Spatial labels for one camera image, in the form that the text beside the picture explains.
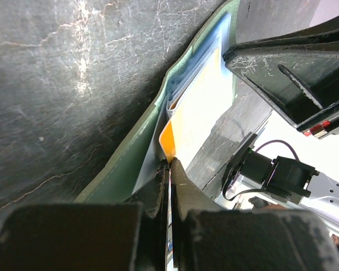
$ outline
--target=red component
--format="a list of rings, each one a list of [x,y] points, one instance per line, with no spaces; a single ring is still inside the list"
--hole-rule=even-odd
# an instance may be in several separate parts
[[[303,132],[304,136],[308,137],[311,136],[312,134],[317,134],[318,132],[322,131],[324,128],[328,127],[329,125],[331,125],[331,122],[326,120],[323,121],[322,123],[314,126],[313,128],[311,128],[310,130]]]
[[[331,122],[326,120],[326,121],[323,121],[323,123],[321,125],[322,125],[323,128],[325,128],[325,127],[331,125]]]

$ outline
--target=black wire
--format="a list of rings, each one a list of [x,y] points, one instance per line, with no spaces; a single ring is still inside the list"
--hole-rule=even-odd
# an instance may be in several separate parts
[[[245,190],[245,191],[242,191],[242,192],[236,194],[235,196],[233,196],[233,197],[230,198],[230,199],[228,199],[228,198],[226,197],[225,194],[223,194],[223,196],[224,196],[224,198],[225,198],[226,200],[228,200],[229,202],[231,202],[231,201],[233,201],[233,200],[234,200],[237,196],[239,196],[239,195],[246,194],[246,193],[261,193],[261,192],[265,192],[265,190],[264,190],[264,189],[248,189],[248,190]]]
[[[280,140],[280,139],[271,140],[271,141],[269,141],[269,142],[266,142],[266,143],[262,144],[260,147],[258,147],[258,148],[255,150],[255,152],[258,152],[258,151],[261,150],[263,147],[265,147],[265,146],[267,146],[267,145],[269,145],[269,144],[272,144],[272,143],[281,143],[281,144],[284,144],[284,145],[285,145],[286,147],[288,147],[289,150],[292,152],[292,154],[293,154],[294,157],[295,157],[295,160],[296,160],[296,161],[300,161],[299,156],[296,154],[294,148],[293,148],[290,144],[288,144],[286,141],[283,141],[283,140]]]

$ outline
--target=scratched surface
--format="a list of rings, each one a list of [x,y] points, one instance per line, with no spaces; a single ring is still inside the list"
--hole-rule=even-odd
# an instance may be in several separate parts
[[[75,198],[222,2],[0,0],[0,223],[21,204]],[[243,1],[238,40],[307,27],[318,2],[298,2]],[[218,154],[199,154],[192,179],[203,187],[218,163],[207,161],[234,150],[229,138],[243,137],[268,111],[239,85],[219,136],[206,143]]]
[[[307,28],[319,2],[244,0],[238,11],[236,40],[240,43],[276,37]],[[241,80],[238,80],[236,93],[234,104],[217,121],[187,168],[189,178],[209,196],[214,196],[212,193],[221,185],[213,176],[238,149],[243,138],[255,131],[271,112],[270,106]]]

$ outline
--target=electric cable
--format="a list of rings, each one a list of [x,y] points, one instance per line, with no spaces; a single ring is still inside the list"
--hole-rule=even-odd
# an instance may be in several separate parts
[[[258,151],[261,150],[263,147],[266,147],[267,145],[270,145],[270,144],[273,144],[273,143],[281,143],[281,144],[284,144],[284,145],[285,145],[286,147],[288,147],[289,150],[292,152],[292,154],[294,155],[295,160],[296,160],[296,161],[300,161],[299,156],[297,155],[297,153],[296,153],[296,151],[294,150],[294,148],[293,148],[290,144],[288,144],[286,141],[280,140],[280,139],[270,140],[270,141],[268,141],[268,142],[262,144],[260,147],[258,147],[258,148],[255,150],[255,152],[258,152]],[[246,194],[246,193],[262,193],[262,192],[265,192],[264,189],[248,189],[248,190],[242,191],[242,192],[236,194],[235,196],[233,196],[232,198],[228,199],[228,198],[226,197],[226,192],[227,192],[227,190],[228,190],[229,185],[226,185],[226,184],[227,184],[229,181],[231,181],[231,180],[227,180],[226,183],[225,183],[224,190],[223,190],[223,192],[222,192],[222,196],[223,196],[226,200],[228,200],[228,201],[230,201],[230,202],[233,201],[234,199],[236,199],[237,196],[242,195],[242,194]]]
[[[255,152],[258,152],[259,150],[261,150],[263,147],[267,146],[267,145],[270,145],[270,144],[273,144],[273,143],[281,143],[281,144],[284,144],[286,147],[289,148],[289,150],[292,152],[292,154],[294,155],[294,158],[296,161],[300,161],[299,159],[299,156],[297,155],[296,151],[294,150],[294,148],[288,144],[286,141],[284,140],[280,140],[280,139],[275,139],[275,140],[270,140],[264,144],[262,144],[260,147],[258,147]]]

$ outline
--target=yellow card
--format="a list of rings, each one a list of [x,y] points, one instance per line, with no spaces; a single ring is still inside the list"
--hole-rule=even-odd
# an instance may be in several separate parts
[[[220,49],[215,49],[185,93],[159,136],[169,162],[177,157],[186,169],[220,116],[232,105],[232,73],[221,72]]]

